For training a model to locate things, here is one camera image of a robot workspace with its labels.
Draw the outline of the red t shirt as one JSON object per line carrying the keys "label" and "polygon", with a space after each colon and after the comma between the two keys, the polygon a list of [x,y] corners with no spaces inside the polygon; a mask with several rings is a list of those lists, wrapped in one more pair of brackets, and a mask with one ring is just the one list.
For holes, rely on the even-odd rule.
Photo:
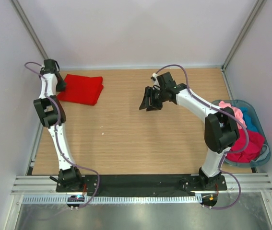
{"label": "red t shirt", "polygon": [[103,77],[67,74],[66,88],[57,95],[61,101],[94,106],[104,88]]}

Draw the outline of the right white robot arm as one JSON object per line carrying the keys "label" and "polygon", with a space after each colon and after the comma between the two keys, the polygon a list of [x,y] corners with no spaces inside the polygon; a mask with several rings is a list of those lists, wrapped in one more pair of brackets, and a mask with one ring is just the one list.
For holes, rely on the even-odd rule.
{"label": "right white robot arm", "polygon": [[208,148],[204,164],[199,168],[198,183],[202,189],[209,190],[221,178],[221,161],[239,139],[235,114],[231,108],[220,108],[194,93],[186,84],[177,84],[171,74],[154,73],[152,87],[145,88],[139,109],[161,110],[166,101],[182,106],[196,115],[204,123],[204,141]]}

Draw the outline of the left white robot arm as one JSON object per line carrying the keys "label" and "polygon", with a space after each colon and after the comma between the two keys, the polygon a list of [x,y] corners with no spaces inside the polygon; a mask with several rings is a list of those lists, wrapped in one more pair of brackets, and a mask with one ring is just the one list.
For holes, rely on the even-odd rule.
{"label": "left white robot arm", "polygon": [[40,66],[41,93],[33,104],[39,120],[54,143],[59,164],[57,179],[58,192],[78,192],[83,188],[84,180],[71,155],[66,138],[66,115],[56,93],[65,90],[66,83],[59,72],[59,65],[53,59],[45,59]]}

